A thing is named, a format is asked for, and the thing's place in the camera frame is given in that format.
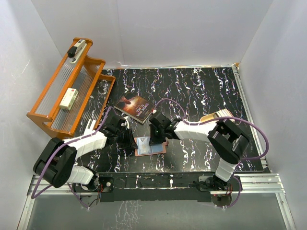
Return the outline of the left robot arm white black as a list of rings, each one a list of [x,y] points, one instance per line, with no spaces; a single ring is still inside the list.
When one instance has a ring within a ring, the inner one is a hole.
[[[69,183],[80,184],[88,191],[94,191],[99,186],[98,173],[77,165],[77,160],[113,144],[117,144],[119,149],[138,148],[126,117],[111,116],[100,129],[90,130],[76,138],[52,138],[35,162],[33,171],[54,188]]]

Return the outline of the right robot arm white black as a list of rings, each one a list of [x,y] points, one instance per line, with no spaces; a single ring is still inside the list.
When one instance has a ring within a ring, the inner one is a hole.
[[[226,190],[243,153],[250,144],[250,138],[230,117],[217,117],[203,122],[189,122],[179,118],[173,121],[161,112],[149,117],[150,145],[162,144],[167,139],[195,139],[210,142],[220,161],[214,175],[199,186],[213,190]]]

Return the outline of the stack of credit cards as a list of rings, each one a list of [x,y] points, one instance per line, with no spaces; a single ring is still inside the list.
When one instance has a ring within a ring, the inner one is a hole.
[[[219,110],[217,112],[214,113],[214,118],[218,118],[218,117],[233,117],[233,115],[231,114],[230,111],[228,111],[227,109],[222,109]]]

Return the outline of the dark paperback book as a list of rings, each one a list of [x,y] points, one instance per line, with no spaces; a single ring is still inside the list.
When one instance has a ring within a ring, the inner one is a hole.
[[[114,108],[144,124],[152,114],[154,104],[138,95],[127,92],[118,99]]]

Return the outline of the orange wooden shelf rack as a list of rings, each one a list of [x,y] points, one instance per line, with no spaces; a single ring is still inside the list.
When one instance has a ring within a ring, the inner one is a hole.
[[[74,137],[98,83],[106,84],[102,105],[92,120],[94,128],[103,115],[116,77],[105,75],[103,59],[88,56],[93,42],[76,37],[27,117],[51,138]]]

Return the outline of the beige oval tray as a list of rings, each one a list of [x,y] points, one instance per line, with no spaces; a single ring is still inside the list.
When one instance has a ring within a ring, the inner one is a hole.
[[[203,116],[199,121],[200,121],[200,122],[205,122],[205,121],[207,121],[207,120],[214,119],[214,113],[211,113],[211,114],[208,114],[208,115]]]

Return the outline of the small white green box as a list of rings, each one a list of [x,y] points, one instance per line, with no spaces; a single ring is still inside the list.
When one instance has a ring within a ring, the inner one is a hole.
[[[77,96],[77,89],[68,88],[59,104],[60,109],[71,110]]]

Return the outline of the black white stapler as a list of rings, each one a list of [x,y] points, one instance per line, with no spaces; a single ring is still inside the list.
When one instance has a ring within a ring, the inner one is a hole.
[[[80,39],[68,50],[67,55],[71,64],[75,64],[79,60],[86,46],[86,41],[84,39]]]

